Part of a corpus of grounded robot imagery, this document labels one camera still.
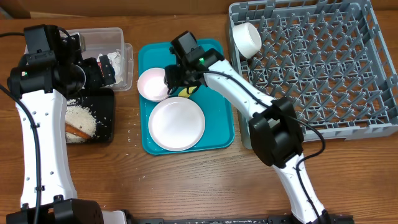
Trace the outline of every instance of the teal tray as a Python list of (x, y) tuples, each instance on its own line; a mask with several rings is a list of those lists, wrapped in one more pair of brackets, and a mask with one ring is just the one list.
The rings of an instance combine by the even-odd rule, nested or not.
[[(223, 52), (221, 44), (214, 39), (198, 40), (198, 45), (201, 45), (205, 50), (214, 48), (218, 52)], [(168, 65), (175, 64), (175, 55), (170, 53), (170, 47), (171, 44), (169, 42), (144, 46), (139, 51), (138, 55), (139, 76), (150, 68), (165, 68)], [(179, 92), (180, 91), (177, 91), (173, 96), (177, 96)], [(180, 152), (172, 152), (158, 146), (149, 134), (149, 115), (158, 103), (149, 101), (141, 95), (139, 96), (142, 146), (149, 154), (159, 156), (181, 152), (223, 149), (233, 142), (235, 131), (231, 103), (219, 93), (205, 86), (201, 86), (200, 89), (190, 97), (190, 100), (198, 104), (203, 114), (205, 114), (205, 133), (192, 148)]]

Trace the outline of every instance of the wooden table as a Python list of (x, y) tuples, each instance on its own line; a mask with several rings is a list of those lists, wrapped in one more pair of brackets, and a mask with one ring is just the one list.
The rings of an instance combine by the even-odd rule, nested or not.
[[(390, 54), (398, 65), (398, 13), (377, 12)], [(68, 146), (72, 179), (79, 198), (105, 210), (128, 209), (138, 218), (238, 218), (290, 213), (286, 193), (273, 169), (236, 138), (227, 149), (152, 156), (141, 146), (137, 55), (146, 44), (169, 42), (185, 30), (220, 41), (227, 55), (227, 15), (93, 17), (0, 21), (0, 33), (36, 24), (66, 29), (120, 27), (134, 48), (134, 81), (116, 93), (116, 124), (111, 144)], [(0, 83), (24, 52), (22, 37), (0, 40)], [(0, 222), (19, 210), (24, 181), (22, 131), (6, 95), (0, 94)], [(308, 155), (319, 142), (305, 143)], [(317, 195), (330, 213), (354, 215), (356, 223), (397, 223), (398, 134), (359, 141), (328, 141), (327, 150), (307, 162)]]

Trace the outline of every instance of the white plate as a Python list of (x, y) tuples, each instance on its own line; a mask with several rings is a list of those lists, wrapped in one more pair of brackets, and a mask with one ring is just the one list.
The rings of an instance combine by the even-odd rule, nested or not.
[(160, 147), (183, 151), (205, 132), (205, 115), (192, 100), (173, 97), (160, 102), (149, 116), (149, 134)]
[(138, 92), (147, 100), (160, 102), (166, 99), (167, 85), (164, 83), (165, 71), (163, 68), (151, 68), (138, 78)]

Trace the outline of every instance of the wooden handle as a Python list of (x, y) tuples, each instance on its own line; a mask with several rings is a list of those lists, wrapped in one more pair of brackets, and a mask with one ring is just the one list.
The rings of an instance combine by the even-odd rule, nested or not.
[(74, 134), (74, 135), (79, 136), (79, 137), (81, 137), (83, 139), (86, 139), (86, 140), (90, 140), (91, 139), (91, 136), (89, 136), (88, 134), (84, 133), (83, 131), (80, 131), (79, 129), (77, 129), (77, 128), (75, 128), (72, 125), (67, 124), (67, 123), (65, 123), (65, 131), (67, 133)]

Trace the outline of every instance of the gray dish rack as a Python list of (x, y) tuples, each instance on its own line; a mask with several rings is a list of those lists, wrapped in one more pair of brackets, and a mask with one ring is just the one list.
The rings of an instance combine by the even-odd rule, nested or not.
[[(239, 55), (232, 28), (257, 27), (263, 45)], [(229, 51), (247, 81), (286, 96), (298, 119), (326, 139), (363, 139), (398, 131), (398, 76), (369, 0), (268, 0), (229, 7)], [(242, 141), (251, 148), (239, 114)], [(302, 127), (306, 141), (317, 135)]]

